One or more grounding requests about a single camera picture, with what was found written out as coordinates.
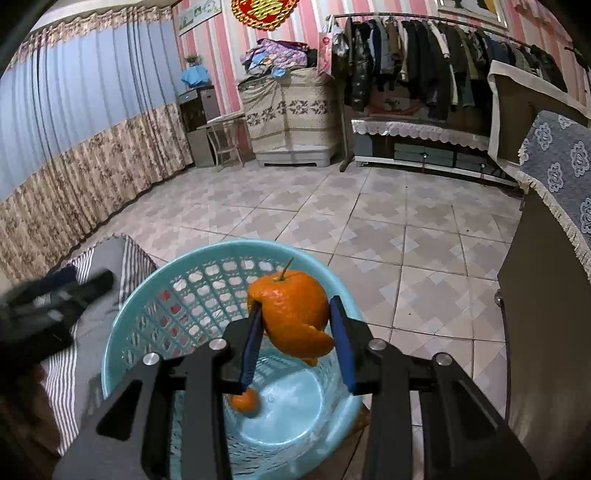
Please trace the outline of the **floral curtain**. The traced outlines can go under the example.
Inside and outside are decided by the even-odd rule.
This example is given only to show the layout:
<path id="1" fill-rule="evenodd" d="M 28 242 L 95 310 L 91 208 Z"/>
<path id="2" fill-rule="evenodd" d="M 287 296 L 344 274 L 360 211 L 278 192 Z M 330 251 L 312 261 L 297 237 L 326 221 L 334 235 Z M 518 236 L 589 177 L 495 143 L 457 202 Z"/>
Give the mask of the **floral curtain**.
<path id="1" fill-rule="evenodd" d="M 51 270 L 191 161 L 173 12 L 130 6 L 33 32 L 1 79 L 1 271 Z"/>

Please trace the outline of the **clothes rack with garments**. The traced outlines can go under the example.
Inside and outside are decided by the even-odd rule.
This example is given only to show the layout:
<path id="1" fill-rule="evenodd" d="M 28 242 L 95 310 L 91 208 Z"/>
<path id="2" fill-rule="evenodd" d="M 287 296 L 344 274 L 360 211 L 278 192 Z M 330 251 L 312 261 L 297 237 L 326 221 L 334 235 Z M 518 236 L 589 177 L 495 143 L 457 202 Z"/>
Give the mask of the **clothes rack with garments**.
<path id="1" fill-rule="evenodd" d="M 318 38 L 318 69 L 335 77 L 342 103 L 342 168 L 353 163 L 351 121 L 426 122 L 492 138 L 493 67 L 568 91 L 557 59 L 538 45 L 468 22 L 415 13 L 331 16 Z"/>

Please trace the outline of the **low bench with lace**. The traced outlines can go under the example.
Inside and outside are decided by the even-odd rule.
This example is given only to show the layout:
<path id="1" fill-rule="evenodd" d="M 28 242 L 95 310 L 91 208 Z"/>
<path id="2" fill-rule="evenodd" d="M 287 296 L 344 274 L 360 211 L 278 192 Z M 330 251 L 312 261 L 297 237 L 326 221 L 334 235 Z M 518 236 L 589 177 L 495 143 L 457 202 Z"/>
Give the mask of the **low bench with lace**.
<path id="1" fill-rule="evenodd" d="M 488 155 L 489 138 L 426 122 L 353 119 L 352 160 L 496 185 L 515 181 Z"/>

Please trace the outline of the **teal plastic basket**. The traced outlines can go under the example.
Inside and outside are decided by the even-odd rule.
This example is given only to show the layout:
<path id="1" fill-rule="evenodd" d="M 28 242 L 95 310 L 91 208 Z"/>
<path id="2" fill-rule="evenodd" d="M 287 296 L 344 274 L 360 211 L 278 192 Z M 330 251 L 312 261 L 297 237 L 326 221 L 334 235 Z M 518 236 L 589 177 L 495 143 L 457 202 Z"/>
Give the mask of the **teal plastic basket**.
<path id="1" fill-rule="evenodd" d="M 193 250 L 159 268 L 127 298 L 116 316 L 101 368 L 109 396 L 148 353 L 164 359 L 189 354 L 221 337 L 247 315 L 249 285 L 284 267 L 303 271 L 339 296 L 349 317 L 361 312 L 337 275 L 314 257 L 262 240 L 221 242 Z M 342 382 L 335 352 L 310 367 L 264 339 L 253 389 L 260 411 L 249 418 L 224 408 L 231 472 L 236 479 L 300 479 L 339 448 L 362 400 Z"/>

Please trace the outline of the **orange peel with stem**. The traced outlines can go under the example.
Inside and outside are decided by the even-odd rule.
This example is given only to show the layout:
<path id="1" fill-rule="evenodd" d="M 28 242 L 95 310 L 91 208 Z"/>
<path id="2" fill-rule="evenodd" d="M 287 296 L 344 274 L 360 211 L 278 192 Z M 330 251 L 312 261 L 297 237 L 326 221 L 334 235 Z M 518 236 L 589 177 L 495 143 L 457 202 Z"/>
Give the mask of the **orange peel with stem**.
<path id="1" fill-rule="evenodd" d="M 335 347 L 334 339 L 325 333 L 329 299 L 315 277 L 290 266 L 287 263 L 250 284 L 247 309 L 259 305 L 264 333 L 277 350 L 315 367 Z"/>

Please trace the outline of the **blue covered plant pot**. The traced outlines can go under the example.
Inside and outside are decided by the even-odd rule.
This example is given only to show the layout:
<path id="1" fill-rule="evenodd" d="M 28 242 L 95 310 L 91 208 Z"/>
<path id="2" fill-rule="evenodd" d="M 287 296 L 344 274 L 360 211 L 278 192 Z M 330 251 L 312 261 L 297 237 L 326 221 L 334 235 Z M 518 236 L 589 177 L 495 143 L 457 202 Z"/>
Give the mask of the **blue covered plant pot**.
<path id="1" fill-rule="evenodd" d="M 199 55 L 187 56 L 185 63 L 186 68 L 181 73 L 181 82 L 185 87 L 192 89 L 211 85 L 211 76 Z"/>

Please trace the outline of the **cloth covered chest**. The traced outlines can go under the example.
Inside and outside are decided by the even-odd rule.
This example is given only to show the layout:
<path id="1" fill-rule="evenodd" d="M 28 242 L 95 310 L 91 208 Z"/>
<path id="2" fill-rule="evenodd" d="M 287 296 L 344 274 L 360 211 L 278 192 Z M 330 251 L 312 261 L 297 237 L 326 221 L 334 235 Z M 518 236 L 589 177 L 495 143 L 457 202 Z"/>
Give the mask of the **cloth covered chest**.
<path id="1" fill-rule="evenodd" d="M 327 167 L 341 151 L 335 80 L 314 68 L 264 75 L 238 85 L 252 152 L 263 166 Z"/>

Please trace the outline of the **small folding table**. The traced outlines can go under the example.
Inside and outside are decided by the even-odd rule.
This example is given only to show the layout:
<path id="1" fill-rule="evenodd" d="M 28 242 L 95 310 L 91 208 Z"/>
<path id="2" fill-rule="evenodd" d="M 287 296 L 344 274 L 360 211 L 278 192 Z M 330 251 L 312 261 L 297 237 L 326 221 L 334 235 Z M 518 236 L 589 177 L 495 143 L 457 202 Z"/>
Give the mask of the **small folding table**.
<path id="1" fill-rule="evenodd" d="M 199 127 L 213 150 L 214 166 L 218 172 L 224 168 L 226 161 L 232 159 L 245 166 L 240 152 L 240 129 L 245 119 L 245 113 L 238 111 L 215 117 Z"/>

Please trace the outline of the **blue patterned sofa cover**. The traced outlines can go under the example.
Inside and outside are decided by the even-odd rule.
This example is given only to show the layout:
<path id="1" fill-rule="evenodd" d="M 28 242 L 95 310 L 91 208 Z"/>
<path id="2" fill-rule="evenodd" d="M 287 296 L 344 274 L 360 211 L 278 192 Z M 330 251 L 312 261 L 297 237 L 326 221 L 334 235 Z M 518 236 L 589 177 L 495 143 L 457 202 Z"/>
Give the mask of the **blue patterned sofa cover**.
<path id="1" fill-rule="evenodd" d="M 549 208 L 586 273 L 590 272 L 590 129 L 544 110 L 518 150 L 515 178 Z"/>

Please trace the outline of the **pile of folded clothes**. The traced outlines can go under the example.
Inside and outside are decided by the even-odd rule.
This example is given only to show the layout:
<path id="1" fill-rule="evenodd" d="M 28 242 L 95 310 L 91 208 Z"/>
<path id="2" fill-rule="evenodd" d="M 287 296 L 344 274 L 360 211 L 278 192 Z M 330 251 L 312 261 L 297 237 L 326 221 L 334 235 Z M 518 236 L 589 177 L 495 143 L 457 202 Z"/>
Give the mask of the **pile of folded clothes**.
<path id="1" fill-rule="evenodd" d="M 287 71 L 317 66 L 318 50 L 306 43 L 259 39 L 256 46 L 240 57 L 247 76 L 281 77 Z"/>

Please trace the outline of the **grey striped table cloth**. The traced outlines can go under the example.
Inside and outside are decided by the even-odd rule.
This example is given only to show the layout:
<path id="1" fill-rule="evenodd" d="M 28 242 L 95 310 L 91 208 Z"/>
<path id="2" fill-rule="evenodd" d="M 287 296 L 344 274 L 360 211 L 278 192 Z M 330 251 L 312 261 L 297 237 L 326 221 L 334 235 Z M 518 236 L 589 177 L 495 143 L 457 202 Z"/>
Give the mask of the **grey striped table cloth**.
<path id="1" fill-rule="evenodd" d="M 43 363 L 43 387 L 59 432 L 57 453 L 62 455 L 100 406 L 102 359 L 112 324 L 133 291 L 157 266 L 125 234 L 105 237 L 69 261 L 77 280 L 87 281 L 106 269 L 113 273 L 110 293 L 95 301 L 71 328 L 73 344 Z"/>

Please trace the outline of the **grey water dispenser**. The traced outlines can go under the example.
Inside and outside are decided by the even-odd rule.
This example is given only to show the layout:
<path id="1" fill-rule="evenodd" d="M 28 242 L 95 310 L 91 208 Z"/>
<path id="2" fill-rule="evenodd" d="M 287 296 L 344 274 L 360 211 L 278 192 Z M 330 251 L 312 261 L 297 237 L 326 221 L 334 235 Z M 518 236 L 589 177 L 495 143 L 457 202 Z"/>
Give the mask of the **grey water dispenser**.
<path id="1" fill-rule="evenodd" d="M 198 86 L 177 96 L 182 124 L 196 167 L 214 166 L 211 141 L 206 134 L 207 122 L 221 114 L 212 85 Z"/>

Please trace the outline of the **red wall ornament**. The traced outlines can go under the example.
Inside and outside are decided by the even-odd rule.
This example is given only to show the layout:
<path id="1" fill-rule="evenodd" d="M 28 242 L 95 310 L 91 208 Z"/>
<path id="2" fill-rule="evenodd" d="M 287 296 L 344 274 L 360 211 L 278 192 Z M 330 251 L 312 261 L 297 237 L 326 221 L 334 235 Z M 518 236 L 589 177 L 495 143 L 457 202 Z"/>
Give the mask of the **red wall ornament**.
<path id="1" fill-rule="evenodd" d="M 256 30 L 273 31 L 290 17 L 297 4 L 298 0 L 232 0 L 230 8 L 240 23 Z"/>

